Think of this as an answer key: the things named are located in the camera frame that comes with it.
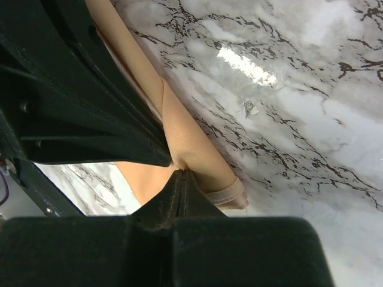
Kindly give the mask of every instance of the marble surface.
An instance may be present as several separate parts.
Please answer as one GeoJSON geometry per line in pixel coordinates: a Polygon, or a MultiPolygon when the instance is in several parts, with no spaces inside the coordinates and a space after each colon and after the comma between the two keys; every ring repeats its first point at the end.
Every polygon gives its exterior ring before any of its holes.
{"type": "Polygon", "coordinates": [[[128,215],[141,207],[114,163],[37,166],[88,216],[128,215]]]}
{"type": "MultiPolygon", "coordinates": [[[[383,2],[112,3],[243,180],[227,214],[306,218],[337,286],[383,286],[383,2]]],[[[75,168],[43,171],[85,213],[138,208],[112,164],[75,168]]]]}

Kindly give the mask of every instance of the beige elastic band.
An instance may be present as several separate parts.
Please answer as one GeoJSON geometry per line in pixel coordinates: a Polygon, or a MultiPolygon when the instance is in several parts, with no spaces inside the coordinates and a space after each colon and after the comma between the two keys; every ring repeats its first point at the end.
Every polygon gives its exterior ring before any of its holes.
{"type": "Polygon", "coordinates": [[[117,66],[134,78],[154,110],[158,111],[174,163],[168,168],[141,164],[139,169],[134,163],[116,163],[140,203],[154,197],[172,171],[190,169],[200,189],[217,206],[245,208],[248,203],[243,185],[168,83],[155,71],[110,1],[86,0],[86,4],[109,51],[113,51],[117,66]]]}

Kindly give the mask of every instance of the metal screw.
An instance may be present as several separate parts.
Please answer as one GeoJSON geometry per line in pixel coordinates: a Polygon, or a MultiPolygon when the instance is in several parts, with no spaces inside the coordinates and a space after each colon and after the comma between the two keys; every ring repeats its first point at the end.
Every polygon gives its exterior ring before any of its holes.
{"type": "Polygon", "coordinates": [[[30,113],[33,110],[33,108],[33,103],[28,100],[23,100],[22,102],[20,102],[20,109],[27,114],[30,113]]]}
{"type": "Polygon", "coordinates": [[[16,168],[14,167],[12,161],[10,161],[9,159],[6,158],[6,159],[5,159],[5,164],[7,165],[7,169],[8,169],[9,171],[11,171],[11,172],[13,172],[13,173],[16,173],[16,172],[17,172],[17,170],[16,170],[16,168]]]}

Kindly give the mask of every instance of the beige fabric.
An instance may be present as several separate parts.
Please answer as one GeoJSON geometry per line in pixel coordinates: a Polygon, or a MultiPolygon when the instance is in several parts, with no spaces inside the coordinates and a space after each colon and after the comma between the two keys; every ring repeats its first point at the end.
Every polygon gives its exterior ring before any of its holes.
{"type": "Polygon", "coordinates": [[[140,203],[156,195],[169,179],[170,171],[177,168],[192,170],[198,186],[218,207],[245,208],[248,202],[243,185],[168,83],[155,71],[110,1],[86,0],[86,4],[109,50],[115,53],[114,60],[120,69],[134,77],[159,112],[174,162],[174,166],[165,169],[117,163],[140,203]]]}
{"type": "Polygon", "coordinates": [[[153,117],[160,123],[162,123],[162,116],[160,112],[156,109],[156,107],[150,102],[150,99],[148,96],[142,91],[142,88],[139,86],[139,84],[136,82],[134,77],[130,74],[130,72],[123,66],[122,62],[118,59],[118,56],[116,55],[113,47],[111,47],[108,43],[108,41],[105,39],[104,35],[100,30],[97,31],[101,39],[103,40],[110,56],[112,57],[113,61],[115,62],[116,66],[120,70],[122,76],[130,83],[130,85],[134,88],[134,90],[139,94],[141,99],[145,101],[145,103],[148,105],[153,117]]]}

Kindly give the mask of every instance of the white marble pattern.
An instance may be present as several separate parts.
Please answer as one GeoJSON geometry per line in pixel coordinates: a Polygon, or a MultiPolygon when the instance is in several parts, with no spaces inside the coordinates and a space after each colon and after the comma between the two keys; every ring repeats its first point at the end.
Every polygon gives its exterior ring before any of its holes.
{"type": "Polygon", "coordinates": [[[88,216],[127,215],[141,207],[114,163],[37,166],[88,216]]]}
{"type": "MultiPolygon", "coordinates": [[[[383,2],[112,3],[243,180],[227,214],[306,218],[337,286],[383,286],[383,2]]],[[[129,210],[118,170],[76,166],[43,171],[87,214],[129,210]],[[106,207],[93,189],[117,174],[106,207]]]]}

